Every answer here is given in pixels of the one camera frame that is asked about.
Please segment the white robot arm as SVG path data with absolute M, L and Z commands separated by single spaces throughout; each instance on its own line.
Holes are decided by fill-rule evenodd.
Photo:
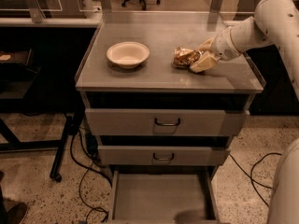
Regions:
M 254 15 L 202 43 L 191 64 L 199 73 L 255 48 L 275 45 L 299 98 L 299 11 L 292 0 L 261 0 Z M 275 172 L 267 224 L 299 224 L 299 139 L 283 152 Z

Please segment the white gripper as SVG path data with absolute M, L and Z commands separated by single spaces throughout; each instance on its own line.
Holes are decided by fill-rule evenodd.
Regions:
M 232 27 L 227 27 L 218 33 L 214 39 L 209 38 L 196 49 L 204 53 L 198 61 L 190 66 L 190 69 L 194 73 L 200 73 L 214 67 L 218 63 L 218 60 L 231 61 L 240 55 L 233 42 Z

